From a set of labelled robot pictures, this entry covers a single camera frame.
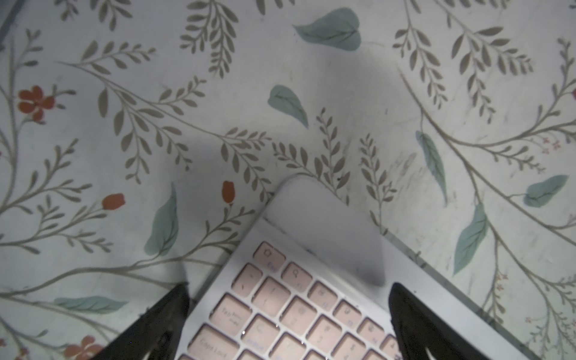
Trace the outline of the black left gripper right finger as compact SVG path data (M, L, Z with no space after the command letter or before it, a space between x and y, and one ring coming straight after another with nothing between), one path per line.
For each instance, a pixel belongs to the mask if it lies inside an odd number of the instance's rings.
M404 359L488 359L402 284L391 286L388 306Z

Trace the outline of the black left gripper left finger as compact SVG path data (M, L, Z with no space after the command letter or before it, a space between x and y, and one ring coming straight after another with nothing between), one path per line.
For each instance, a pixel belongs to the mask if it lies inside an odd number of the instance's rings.
M188 286L176 285L94 358L173 360L190 306Z

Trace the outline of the pink keyboard row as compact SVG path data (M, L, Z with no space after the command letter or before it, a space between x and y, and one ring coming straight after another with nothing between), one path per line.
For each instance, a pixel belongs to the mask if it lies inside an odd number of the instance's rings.
M177 359L404 359L402 284L487 359L529 354L317 180L280 186L187 318Z

